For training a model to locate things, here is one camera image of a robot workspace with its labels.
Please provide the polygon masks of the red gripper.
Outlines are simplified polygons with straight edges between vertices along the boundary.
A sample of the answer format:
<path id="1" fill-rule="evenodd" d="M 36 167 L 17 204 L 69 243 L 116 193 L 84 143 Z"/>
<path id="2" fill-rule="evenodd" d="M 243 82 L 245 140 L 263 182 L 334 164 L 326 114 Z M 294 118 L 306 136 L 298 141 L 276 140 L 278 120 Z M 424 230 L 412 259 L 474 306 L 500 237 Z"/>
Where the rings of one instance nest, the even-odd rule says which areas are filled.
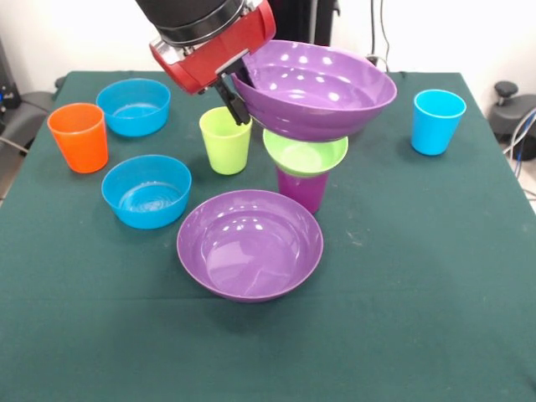
<path id="1" fill-rule="evenodd" d="M 153 58 L 184 91 L 197 94 L 214 86 L 235 123 L 250 123 L 245 103 L 228 87 L 223 75 L 238 66 L 237 77 L 254 88 L 240 61 L 274 38 L 276 21 L 267 1 L 224 1 L 195 23 L 160 28 L 150 43 Z"/>

